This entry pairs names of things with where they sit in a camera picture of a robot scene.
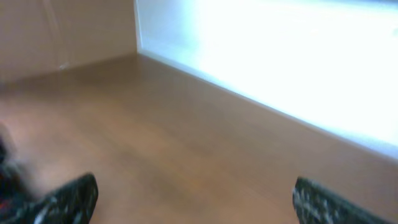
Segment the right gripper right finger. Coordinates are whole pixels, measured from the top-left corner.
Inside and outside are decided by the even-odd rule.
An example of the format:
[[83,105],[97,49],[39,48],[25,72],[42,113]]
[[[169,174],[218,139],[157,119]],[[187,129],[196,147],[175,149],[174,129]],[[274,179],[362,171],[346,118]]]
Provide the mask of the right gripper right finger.
[[389,224],[305,177],[296,180],[292,204],[300,224]]

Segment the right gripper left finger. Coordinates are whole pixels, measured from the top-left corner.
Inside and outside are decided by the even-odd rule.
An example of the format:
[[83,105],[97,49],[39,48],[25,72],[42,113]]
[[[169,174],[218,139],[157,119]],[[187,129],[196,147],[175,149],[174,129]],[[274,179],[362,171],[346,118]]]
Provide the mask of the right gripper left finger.
[[1,174],[1,223],[89,223],[98,195],[92,173],[39,198],[33,198],[17,175]]

